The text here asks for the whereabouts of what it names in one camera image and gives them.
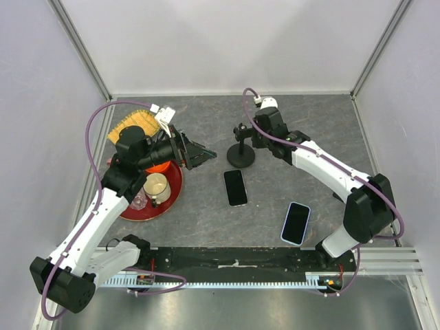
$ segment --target black phone screen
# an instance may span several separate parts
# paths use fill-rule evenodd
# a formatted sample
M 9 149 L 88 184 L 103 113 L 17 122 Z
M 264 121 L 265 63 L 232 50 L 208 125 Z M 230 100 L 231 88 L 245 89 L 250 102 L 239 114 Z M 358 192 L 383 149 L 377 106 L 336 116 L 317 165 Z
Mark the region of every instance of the black phone screen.
M 240 206 L 248 203 L 245 182 L 240 170 L 229 170 L 225 172 L 226 192 L 228 194 L 229 205 Z
M 298 203 L 290 203 L 284 222 L 281 239 L 296 245 L 303 244 L 305 228 L 309 221 L 310 208 Z

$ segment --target red tray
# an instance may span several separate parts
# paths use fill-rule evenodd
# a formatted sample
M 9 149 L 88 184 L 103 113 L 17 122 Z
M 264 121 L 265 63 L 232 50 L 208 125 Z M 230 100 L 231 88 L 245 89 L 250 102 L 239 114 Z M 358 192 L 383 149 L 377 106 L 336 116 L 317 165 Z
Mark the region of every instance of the red tray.
M 168 209 L 174 204 L 178 196 L 180 195 L 180 191 L 182 190 L 182 184 L 184 181 L 184 177 L 182 175 L 181 168 L 175 162 L 171 162 L 170 167 L 166 172 L 162 173 L 166 176 L 170 188 L 171 188 L 171 196 L 167 201 L 161 203 L 158 207 L 154 208 L 151 206 L 151 200 L 147 197 L 148 203 L 141 210 L 134 210 L 128 207 L 120 216 L 123 219 L 131 220 L 131 221 L 147 221 L 152 218 L 156 218 L 162 213 L 168 211 Z

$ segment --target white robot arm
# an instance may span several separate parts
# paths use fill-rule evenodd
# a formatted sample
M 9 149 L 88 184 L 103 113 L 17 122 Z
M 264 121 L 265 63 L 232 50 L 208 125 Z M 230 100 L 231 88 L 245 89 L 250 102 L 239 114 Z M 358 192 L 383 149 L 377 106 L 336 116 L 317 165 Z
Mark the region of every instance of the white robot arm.
M 247 128 L 240 124 L 234 129 L 237 141 L 243 144 L 244 138 L 252 138 L 254 148 L 267 148 L 274 157 L 313 175 L 333 191 L 333 196 L 346 204 L 343 224 L 316 246 L 316 249 L 322 252 L 323 265 L 334 261 L 360 243 L 368 243 L 393 222 L 395 215 L 384 200 L 364 184 L 354 180 L 357 177 L 368 182 L 394 204 L 391 185 L 385 176 L 378 174 L 371 177 L 357 171 L 323 151 L 304 133 L 289 131 L 274 98 L 255 97 L 254 100 L 259 110 L 255 113 L 253 121 L 259 131 L 265 134 L 261 134 L 254 127 Z M 294 142 L 296 146 L 280 143 L 268 136 L 278 141 Z
M 115 248 L 91 259 L 111 224 L 144 185 L 145 169 L 173 160 L 190 170 L 217 156 L 173 125 L 167 128 L 169 138 L 158 142 L 146 139 L 138 126 L 122 130 L 116 142 L 117 153 L 102 178 L 102 192 L 96 193 L 60 246 L 48 258 L 36 257 L 32 262 L 30 271 L 40 294 L 47 289 L 49 299 L 78 313 L 89 304 L 97 287 L 119 271 L 136 265 L 142 253 L 149 250 L 149 242 L 128 235 Z M 102 193 L 102 199 L 96 208 L 98 193 Z

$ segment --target cup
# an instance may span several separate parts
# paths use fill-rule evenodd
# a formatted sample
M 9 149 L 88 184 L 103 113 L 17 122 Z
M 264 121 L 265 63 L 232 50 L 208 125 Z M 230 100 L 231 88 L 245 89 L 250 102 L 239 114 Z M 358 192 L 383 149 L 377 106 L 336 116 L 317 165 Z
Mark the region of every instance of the cup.
M 156 208 L 171 196 L 171 187 L 166 176 L 161 173 L 153 173 L 146 177 L 144 190 L 151 199 L 152 207 Z

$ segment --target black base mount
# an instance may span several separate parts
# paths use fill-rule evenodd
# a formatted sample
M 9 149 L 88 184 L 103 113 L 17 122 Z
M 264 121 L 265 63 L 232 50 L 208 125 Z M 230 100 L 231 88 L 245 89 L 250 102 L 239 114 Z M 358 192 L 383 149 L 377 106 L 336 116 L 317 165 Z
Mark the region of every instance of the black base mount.
M 305 282 L 308 272 L 354 272 L 355 258 L 351 251 L 325 265 L 320 251 L 296 247 L 158 247 L 144 254 L 136 267 L 179 274 L 189 283 L 279 283 Z M 238 262 L 241 266 L 219 267 Z M 174 282 L 174 278 L 161 278 Z
M 234 144 L 228 149 L 226 158 L 228 159 L 229 164 L 233 165 L 233 167 L 245 168 L 254 163 L 255 151 L 251 146 L 244 144 L 244 142 L 240 142 Z
M 251 146 L 245 144 L 245 138 L 252 136 L 253 129 L 240 124 L 234 128 L 235 139 L 239 142 L 228 149 L 226 158 L 229 164 L 237 168 L 251 166 L 255 160 L 255 151 Z

